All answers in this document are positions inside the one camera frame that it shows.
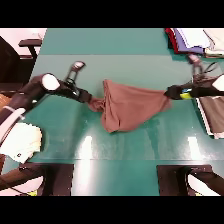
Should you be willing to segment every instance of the yellow-green tape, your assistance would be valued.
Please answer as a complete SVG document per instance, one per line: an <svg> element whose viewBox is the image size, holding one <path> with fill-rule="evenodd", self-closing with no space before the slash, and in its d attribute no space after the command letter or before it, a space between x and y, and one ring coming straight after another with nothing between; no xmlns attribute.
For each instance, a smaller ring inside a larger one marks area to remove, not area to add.
<svg viewBox="0 0 224 224"><path fill-rule="evenodd" d="M184 100L192 98L190 93L182 93L182 94L180 94L180 97Z"/></svg>

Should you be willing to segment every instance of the white floor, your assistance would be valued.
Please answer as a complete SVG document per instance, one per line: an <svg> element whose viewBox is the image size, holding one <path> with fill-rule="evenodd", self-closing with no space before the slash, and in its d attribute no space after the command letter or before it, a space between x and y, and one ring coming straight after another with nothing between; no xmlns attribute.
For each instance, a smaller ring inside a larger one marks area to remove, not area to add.
<svg viewBox="0 0 224 224"><path fill-rule="evenodd" d="M24 39L44 38L47 28L0 28L0 36L5 39L19 55L30 55L26 47L19 47L19 42Z"/></svg>

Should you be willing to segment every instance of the chair armrest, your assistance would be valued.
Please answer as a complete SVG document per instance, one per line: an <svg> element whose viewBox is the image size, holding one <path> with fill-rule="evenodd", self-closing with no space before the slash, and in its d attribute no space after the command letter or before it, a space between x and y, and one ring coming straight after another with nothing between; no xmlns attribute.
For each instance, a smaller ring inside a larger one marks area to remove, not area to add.
<svg viewBox="0 0 224 224"><path fill-rule="evenodd" d="M0 94L12 97L23 87L23 83L0 83Z"/></svg>
<svg viewBox="0 0 224 224"><path fill-rule="evenodd" d="M27 39L19 42L20 47L40 47L41 45L42 40L40 39Z"/></svg>

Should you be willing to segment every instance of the green table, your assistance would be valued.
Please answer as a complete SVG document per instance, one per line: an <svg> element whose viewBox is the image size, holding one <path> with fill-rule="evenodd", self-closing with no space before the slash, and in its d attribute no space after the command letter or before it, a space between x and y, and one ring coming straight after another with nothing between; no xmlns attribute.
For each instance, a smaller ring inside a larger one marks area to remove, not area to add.
<svg viewBox="0 0 224 224"><path fill-rule="evenodd" d="M161 28L48 29L32 76L50 72L63 79L77 60L87 64L78 87L96 97L103 96L104 79L165 90L191 77L185 57L167 49ZM218 61L220 68L213 75L222 72L223 62ZM158 195L158 164L209 163L224 176L224 141L205 133L194 101L172 104L132 132L109 134L100 113L50 96L26 116L26 122L44 133L42 151L30 161L73 163L72 195ZM7 159L3 172L13 166L18 164Z"/></svg>

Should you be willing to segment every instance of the blue cloth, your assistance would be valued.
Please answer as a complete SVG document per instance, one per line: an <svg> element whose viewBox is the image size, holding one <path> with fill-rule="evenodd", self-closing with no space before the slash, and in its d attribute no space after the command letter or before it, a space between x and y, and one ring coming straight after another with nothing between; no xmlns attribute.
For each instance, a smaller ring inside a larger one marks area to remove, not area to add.
<svg viewBox="0 0 224 224"><path fill-rule="evenodd" d="M182 38L182 36L180 35L180 33L178 32L178 30L176 28L174 29L174 33L175 33L175 37L176 37L176 41L177 41L177 47L178 47L178 51L180 52L192 52L192 53L197 53L197 54L203 54L204 50L201 47L192 47L192 48L187 48L184 40Z"/></svg>

